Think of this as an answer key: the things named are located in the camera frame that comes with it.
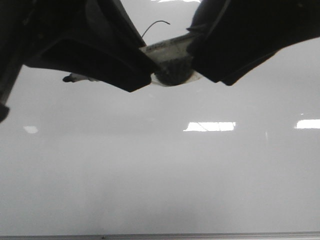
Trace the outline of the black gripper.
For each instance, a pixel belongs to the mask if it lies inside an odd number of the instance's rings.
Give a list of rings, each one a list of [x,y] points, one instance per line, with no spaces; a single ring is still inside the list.
[[[158,68],[119,0],[0,2],[0,120],[22,66],[96,79],[127,92]]]

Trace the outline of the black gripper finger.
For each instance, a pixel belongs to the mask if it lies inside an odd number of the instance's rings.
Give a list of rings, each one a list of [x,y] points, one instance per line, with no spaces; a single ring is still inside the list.
[[[203,0],[189,32],[192,68],[231,86],[280,50],[320,36],[317,0]]]

